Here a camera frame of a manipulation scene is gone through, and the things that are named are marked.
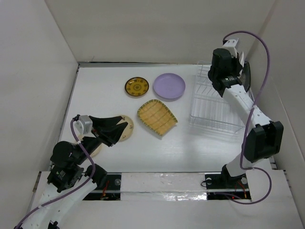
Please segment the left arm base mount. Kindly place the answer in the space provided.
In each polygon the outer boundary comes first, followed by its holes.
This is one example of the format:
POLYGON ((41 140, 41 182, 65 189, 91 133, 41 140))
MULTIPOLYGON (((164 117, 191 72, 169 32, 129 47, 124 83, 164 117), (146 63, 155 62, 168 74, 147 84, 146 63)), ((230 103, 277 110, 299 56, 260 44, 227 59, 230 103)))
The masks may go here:
POLYGON ((121 173, 109 173, 105 182, 90 192, 83 200, 95 201, 115 201, 121 200, 121 173))

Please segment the white plate red characters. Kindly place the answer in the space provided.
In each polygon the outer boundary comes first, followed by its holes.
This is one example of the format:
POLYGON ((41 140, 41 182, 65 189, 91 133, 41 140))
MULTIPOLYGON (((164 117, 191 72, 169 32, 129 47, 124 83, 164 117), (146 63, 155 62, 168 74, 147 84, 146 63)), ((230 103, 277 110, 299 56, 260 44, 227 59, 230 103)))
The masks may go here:
POLYGON ((245 60, 244 60, 244 52, 241 52, 241 53, 239 53, 239 63, 241 65, 242 69, 244 68, 244 62, 245 62, 245 60))

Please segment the black floral square plate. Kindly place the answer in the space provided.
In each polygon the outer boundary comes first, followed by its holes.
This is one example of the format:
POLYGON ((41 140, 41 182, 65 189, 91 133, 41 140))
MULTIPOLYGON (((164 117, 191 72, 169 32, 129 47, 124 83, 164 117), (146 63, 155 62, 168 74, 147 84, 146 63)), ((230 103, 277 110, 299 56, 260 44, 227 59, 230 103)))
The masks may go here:
POLYGON ((249 90, 251 88, 251 68, 250 68, 249 62, 244 63, 244 68, 240 75, 240 81, 242 82, 242 85, 244 86, 245 91, 249 92, 249 90))

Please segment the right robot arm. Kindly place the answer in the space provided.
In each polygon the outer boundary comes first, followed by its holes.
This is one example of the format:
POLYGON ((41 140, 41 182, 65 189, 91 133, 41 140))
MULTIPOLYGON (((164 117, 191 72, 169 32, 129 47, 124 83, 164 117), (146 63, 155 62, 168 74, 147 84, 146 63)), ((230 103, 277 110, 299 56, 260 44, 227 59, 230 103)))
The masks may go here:
POLYGON ((279 153, 284 132, 282 123, 272 121, 249 97, 239 79, 241 70, 239 59, 228 49, 213 51, 208 78, 245 125, 241 153, 222 168, 220 182, 224 187, 236 184, 258 161, 279 153))

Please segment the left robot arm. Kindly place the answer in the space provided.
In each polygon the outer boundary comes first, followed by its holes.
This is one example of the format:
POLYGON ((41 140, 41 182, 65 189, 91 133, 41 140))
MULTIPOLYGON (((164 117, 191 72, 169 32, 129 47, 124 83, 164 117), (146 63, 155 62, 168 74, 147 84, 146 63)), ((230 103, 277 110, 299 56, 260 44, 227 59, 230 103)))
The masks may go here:
POLYGON ((70 128, 75 143, 60 141, 55 145, 38 206, 23 217, 17 229, 61 229, 69 211, 91 191, 106 185, 107 171, 94 163, 91 154, 102 144, 115 145, 129 124, 124 116, 77 115, 70 128))

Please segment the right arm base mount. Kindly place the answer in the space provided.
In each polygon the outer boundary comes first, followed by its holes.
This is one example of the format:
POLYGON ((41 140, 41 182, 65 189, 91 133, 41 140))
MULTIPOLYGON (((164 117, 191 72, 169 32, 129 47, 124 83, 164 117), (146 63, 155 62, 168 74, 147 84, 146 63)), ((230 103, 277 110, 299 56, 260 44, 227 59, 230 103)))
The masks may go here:
POLYGON ((205 173, 201 186, 206 189, 208 200, 251 199, 246 174, 230 177, 225 166, 221 173, 205 173))

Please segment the bamboo weave pattern tray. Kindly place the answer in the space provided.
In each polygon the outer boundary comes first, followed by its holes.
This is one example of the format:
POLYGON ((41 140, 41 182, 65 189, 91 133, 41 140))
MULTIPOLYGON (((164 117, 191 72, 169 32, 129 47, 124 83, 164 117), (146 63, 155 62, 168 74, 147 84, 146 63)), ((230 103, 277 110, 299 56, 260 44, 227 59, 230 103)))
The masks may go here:
POLYGON ((171 110, 157 99, 145 102, 138 109, 137 116, 146 127, 161 137, 178 123, 171 110))

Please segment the cream plate with motifs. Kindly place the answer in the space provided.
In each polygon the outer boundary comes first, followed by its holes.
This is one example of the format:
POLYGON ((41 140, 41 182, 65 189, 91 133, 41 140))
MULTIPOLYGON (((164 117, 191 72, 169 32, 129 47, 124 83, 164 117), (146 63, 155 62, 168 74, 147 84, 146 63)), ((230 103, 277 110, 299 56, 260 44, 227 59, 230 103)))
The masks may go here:
POLYGON ((122 120, 120 120, 118 122, 118 124, 121 124, 123 122, 127 122, 127 126, 126 128, 124 129, 120 139, 119 139, 119 142, 122 142, 122 141, 125 141, 127 140, 129 137, 131 137, 132 133, 133 133, 133 129, 134 129, 134 123, 133 123, 133 120, 126 116, 126 115, 121 115, 122 117, 122 120))

